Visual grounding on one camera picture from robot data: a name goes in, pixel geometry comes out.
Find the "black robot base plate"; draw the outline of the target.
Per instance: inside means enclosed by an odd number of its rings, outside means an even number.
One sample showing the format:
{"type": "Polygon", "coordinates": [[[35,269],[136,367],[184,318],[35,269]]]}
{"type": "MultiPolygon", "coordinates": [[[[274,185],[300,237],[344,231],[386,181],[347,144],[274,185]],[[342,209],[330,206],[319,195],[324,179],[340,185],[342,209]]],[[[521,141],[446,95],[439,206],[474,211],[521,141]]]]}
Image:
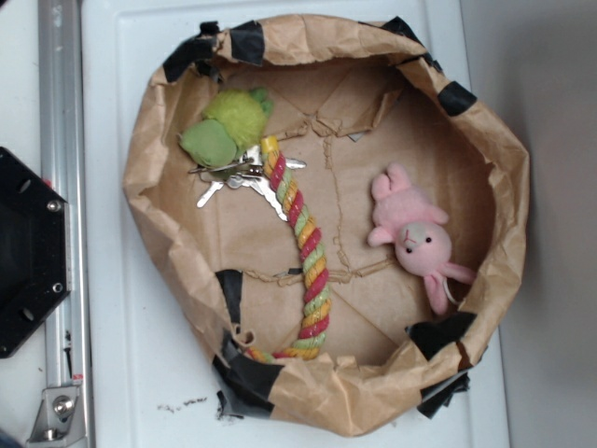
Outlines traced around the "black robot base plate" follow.
{"type": "Polygon", "coordinates": [[[69,293],[66,201],[1,148],[1,358],[12,357],[69,293]]]}

